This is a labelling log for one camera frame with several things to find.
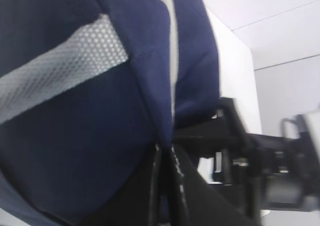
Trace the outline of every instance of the silver reflective mesh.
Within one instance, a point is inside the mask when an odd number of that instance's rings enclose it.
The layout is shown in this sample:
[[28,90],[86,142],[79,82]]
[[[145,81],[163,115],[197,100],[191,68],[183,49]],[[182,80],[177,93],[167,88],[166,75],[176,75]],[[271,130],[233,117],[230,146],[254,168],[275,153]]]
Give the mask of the silver reflective mesh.
[[0,78],[0,124],[128,59],[107,15]]

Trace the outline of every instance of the navy blue backpack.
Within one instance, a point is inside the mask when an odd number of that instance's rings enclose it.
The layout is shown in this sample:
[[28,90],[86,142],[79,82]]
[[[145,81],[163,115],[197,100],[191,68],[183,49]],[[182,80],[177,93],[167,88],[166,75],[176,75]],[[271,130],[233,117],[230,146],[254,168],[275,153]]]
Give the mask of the navy blue backpack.
[[179,180],[205,183],[172,145],[219,96],[202,0],[0,0],[0,207],[32,226],[156,225],[169,200],[173,225],[239,225],[218,195],[188,208],[201,190]]

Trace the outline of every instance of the white ceiling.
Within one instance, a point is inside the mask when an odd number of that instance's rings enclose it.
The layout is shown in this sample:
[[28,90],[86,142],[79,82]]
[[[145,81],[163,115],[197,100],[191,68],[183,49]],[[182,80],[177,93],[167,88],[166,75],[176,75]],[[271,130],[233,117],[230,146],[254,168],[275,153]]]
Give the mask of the white ceiling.
[[320,54],[320,0],[204,0],[252,50],[255,69]]

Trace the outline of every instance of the navy fabric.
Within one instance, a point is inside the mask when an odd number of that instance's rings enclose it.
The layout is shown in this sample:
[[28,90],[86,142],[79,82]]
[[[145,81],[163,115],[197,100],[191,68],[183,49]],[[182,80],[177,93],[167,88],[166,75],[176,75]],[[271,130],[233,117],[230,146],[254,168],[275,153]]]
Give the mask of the navy fabric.
[[179,39],[175,123],[186,127],[215,114],[220,96],[218,51],[202,0],[173,1]]
[[97,0],[130,56],[130,65],[157,128],[171,146],[170,18],[160,0]]
[[32,208],[24,198],[21,197],[8,183],[6,177],[0,170],[0,208],[5,209],[10,214],[18,217],[30,225],[58,226],[60,224],[43,216]]
[[94,22],[95,0],[0,0],[0,77]]
[[124,63],[4,123],[0,138],[23,195],[74,225],[126,181],[155,130]]
[[[218,53],[202,1],[174,6],[175,123],[184,127],[214,113]],[[99,14],[108,14],[129,60],[0,125],[2,169],[41,212],[71,225],[119,190],[148,146],[171,146],[169,13],[161,0],[0,0],[0,79]],[[1,174],[0,183],[0,207],[32,226],[55,225]]]

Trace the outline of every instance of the white wall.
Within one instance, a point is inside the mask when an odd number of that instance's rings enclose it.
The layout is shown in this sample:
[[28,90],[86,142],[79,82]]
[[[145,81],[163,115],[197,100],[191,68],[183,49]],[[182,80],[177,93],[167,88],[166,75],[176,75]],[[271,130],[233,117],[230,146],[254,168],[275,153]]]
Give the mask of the white wall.
[[[221,95],[236,99],[238,113],[248,132],[261,133],[251,51],[211,11],[207,13],[218,46]],[[211,181],[211,171],[211,160],[201,160],[199,172],[207,181]]]
[[21,220],[13,217],[11,214],[3,211],[0,208],[0,225],[2,226],[29,226]]
[[[320,56],[255,72],[263,134],[280,136],[280,121],[320,106]],[[293,128],[289,137],[295,137]],[[265,226],[316,226],[319,212],[272,211]]]

